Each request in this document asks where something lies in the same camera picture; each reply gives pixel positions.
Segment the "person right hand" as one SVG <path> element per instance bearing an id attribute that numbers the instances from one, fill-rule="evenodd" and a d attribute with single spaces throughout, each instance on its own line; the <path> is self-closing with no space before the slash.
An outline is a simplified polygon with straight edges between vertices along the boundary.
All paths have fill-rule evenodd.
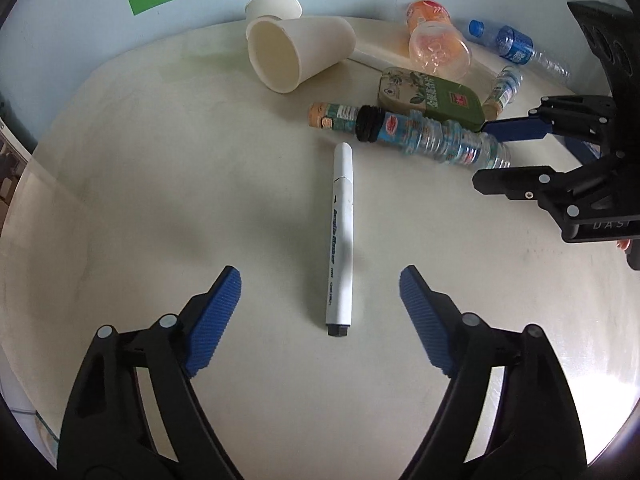
<path id="1" fill-rule="evenodd" d="M 628 266 L 634 271 L 640 270 L 640 240 L 618 240 L 616 247 L 626 256 Z"/>

